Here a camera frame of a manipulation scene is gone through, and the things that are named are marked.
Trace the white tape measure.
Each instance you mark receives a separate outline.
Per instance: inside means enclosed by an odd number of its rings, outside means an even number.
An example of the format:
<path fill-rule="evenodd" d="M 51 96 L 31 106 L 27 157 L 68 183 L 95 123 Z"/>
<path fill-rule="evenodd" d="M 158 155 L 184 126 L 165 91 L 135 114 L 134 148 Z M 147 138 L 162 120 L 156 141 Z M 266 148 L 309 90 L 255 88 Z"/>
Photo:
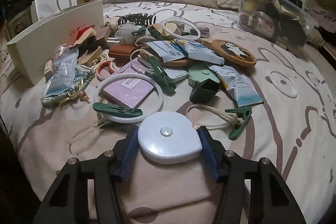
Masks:
<path fill-rule="evenodd" d="M 202 151 L 192 122 L 177 112 L 151 114 L 140 124 L 137 137 L 144 156 L 157 164 L 179 164 L 195 159 Z"/>

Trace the black square cup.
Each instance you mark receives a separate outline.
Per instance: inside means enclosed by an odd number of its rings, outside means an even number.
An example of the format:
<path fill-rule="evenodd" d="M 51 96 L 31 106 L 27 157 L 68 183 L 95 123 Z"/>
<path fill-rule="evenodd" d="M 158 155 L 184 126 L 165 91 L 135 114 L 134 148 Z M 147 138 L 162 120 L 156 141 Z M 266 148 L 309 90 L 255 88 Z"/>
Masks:
<path fill-rule="evenodd" d="M 212 79 L 206 79 L 193 87 L 193 90 L 190 94 L 190 101 L 194 104 L 209 103 L 220 88 L 220 83 L 217 83 Z"/>

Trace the purple notebook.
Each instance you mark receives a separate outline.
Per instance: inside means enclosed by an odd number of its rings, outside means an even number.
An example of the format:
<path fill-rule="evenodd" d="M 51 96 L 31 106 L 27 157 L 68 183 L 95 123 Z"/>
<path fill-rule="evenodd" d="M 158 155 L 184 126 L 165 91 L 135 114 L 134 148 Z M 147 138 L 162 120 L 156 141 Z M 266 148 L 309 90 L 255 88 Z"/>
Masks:
<path fill-rule="evenodd" d="M 104 61 L 96 69 L 96 77 L 104 81 L 112 75 L 120 73 L 143 74 L 149 67 L 133 59 L 118 71 L 112 69 L 112 61 Z M 129 108 L 138 107 L 142 101 L 154 90 L 154 86 L 142 79 L 120 79 L 105 86 L 100 92 L 108 101 Z"/>

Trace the white shoe box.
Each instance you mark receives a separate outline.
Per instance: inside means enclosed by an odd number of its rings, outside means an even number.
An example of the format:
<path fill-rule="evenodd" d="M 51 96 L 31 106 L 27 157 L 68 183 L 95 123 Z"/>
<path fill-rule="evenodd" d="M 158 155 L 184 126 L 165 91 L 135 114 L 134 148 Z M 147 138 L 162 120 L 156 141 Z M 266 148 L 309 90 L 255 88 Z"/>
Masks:
<path fill-rule="evenodd" d="M 102 0 L 55 12 L 30 25 L 7 43 L 15 69 L 31 85 L 43 77 L 45 63 L 62 44 L 71 45 L 87 26 L 104 24 Z"/>

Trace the cartoon bunny bed sheet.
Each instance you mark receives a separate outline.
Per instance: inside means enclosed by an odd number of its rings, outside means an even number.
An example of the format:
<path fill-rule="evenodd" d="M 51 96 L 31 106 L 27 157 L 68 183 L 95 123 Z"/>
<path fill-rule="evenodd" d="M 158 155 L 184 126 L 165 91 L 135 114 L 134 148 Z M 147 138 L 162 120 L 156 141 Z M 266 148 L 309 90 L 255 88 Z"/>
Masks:
<path fill-rule="evenodd" d="M 335 197 L 335 99 L 323 70 L 308 53 L 297 58 L 258 36 L 238 29 L 234 12 L 165 2 L 104 7 L 104 18 L 147 13 L 172 16 L 210 28 L 213 38 L 232 41 L 257 60 L 249 78 L 263 103 L 241 136 L 228 129 L 211 135 L 244 159 L 269 158 L 282 174 L 307 223 L 318 223 Z M 45 83 L 31 86 L 7 60 L 1 69 L 1 116 L 34 192 L 43 198 L 67 159 L 70 140 L 98 120 L 90 102 L 45 108 Z M 157 165 L 137 156 L 133 173 L 118 186 L 126 223 L 211 223 L 221 186 L 201 159 Z"/>

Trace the mint green tape measure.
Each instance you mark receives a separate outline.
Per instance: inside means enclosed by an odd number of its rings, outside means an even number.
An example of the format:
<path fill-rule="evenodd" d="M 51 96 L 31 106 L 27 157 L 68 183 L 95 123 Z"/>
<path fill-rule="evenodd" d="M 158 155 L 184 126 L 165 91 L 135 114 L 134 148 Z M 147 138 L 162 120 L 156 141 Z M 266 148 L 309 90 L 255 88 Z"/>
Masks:
<path fill-rule="evenodd" d="M 205 80 L 211 79 L 216 83 L 220 83 L 217 75 L 208 69 L 207 66 L 198 64 L 192 65 L 188 70 L 188 84 L 193 88 L 197 84 L 202 83 Z"/>

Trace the white blue sachet packet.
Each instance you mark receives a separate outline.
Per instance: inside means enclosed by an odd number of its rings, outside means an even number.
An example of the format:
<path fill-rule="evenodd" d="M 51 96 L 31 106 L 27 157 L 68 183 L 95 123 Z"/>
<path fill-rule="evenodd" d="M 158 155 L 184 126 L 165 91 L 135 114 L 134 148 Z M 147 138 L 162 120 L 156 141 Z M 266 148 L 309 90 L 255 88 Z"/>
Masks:
<path fill-rule="evenodd" d="M 54 60 L 55 73 L 47 83 L 46 97 L 57 96 L 74 84 L 78 54 L 72 48 Z"/>

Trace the blue brocade pouch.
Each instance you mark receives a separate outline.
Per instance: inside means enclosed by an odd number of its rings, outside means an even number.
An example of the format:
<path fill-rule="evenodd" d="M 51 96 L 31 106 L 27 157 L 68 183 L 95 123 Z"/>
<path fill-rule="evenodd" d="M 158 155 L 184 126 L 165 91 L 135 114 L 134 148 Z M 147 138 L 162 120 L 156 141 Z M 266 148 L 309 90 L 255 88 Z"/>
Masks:
<path fill-rule="evenodd" d="M 95 71 L 85 65 L 76 65 L 75 78 L 73 84 L 69 87 L 57 91 L 55 95 L 48 94 L 51 84 L 54 82 L 55 75 L 53 75 L 46 83 L 42 95 L 41 103 L 43 106 L 62 105 L 67 101 L 80 98 L 81 100 L 89 100 L 85 89 L 88 84 L 94 79 Z"/>

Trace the panda cork coaster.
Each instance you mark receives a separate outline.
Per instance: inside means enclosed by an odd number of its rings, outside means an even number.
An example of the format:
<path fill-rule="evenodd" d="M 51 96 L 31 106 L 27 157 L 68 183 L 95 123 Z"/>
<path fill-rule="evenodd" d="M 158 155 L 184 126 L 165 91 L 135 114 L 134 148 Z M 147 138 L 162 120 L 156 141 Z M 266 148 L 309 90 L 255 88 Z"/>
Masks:
<path fill-rule="evenodd" d="M 202 39 L 203 45 L 214 51 L 225 60 L 243 67 L 254 67 L 256 57 L 244 47 L 221 39 Z"/>

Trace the brown leather pouch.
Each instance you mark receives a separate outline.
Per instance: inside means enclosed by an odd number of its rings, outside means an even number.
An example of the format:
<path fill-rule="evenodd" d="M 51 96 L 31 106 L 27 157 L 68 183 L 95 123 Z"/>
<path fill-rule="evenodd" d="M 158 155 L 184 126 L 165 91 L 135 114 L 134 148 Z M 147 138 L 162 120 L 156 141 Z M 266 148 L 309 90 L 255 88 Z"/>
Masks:
<path fill-rule="evenodd" d="M 137 48 L 135 46 L 131 45 L 121 45 L 121 44 L 116 44 L 111 46 L 108 52 L 108 56 L 110 58 L 120 58 L 120 59 L 125 59 L 129 58 L 130 55 L 136 50 Z"/>

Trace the black hair claw clip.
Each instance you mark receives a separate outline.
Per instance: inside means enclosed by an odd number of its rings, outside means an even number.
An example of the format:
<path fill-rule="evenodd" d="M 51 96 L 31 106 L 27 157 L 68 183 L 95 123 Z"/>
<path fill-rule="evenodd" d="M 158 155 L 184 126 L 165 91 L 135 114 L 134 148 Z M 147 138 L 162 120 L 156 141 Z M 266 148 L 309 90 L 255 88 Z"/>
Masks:
<path fill-rule="evenodd" d="M 122 25 L 127 24 L 128 22 L 134 23 L 136 26 L 148 27 L 156 23 L 156 16 L 142 13 L 127 14 L 119 17 L 117 24 Z"/>

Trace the clear plastic storage bin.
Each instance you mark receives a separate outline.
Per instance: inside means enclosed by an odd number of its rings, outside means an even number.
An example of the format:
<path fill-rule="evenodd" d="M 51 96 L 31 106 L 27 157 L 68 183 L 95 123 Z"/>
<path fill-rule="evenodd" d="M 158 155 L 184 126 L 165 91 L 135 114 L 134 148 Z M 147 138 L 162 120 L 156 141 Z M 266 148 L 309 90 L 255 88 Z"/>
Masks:
<path fill-rule="evenodd" d="M 286 48 L 301 49 L 318 23 L 288 0 L 241 0 L 239 27 Z"/>

